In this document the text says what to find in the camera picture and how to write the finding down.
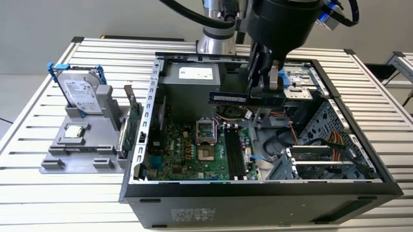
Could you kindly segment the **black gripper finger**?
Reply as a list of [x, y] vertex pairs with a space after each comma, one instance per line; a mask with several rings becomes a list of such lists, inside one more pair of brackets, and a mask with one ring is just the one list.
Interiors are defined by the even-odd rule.
[[284, 61], [274, 59], [272, 52], [264, 54], [264, 97], [274, 97], [284, 91], [284, 79], [280, 77]]
[[248, 93], [250, 98], [264, 98], [262, 69], [266, 69], [266, 47], [260, 43], [253, 43], [249, 57], [249, 87]]

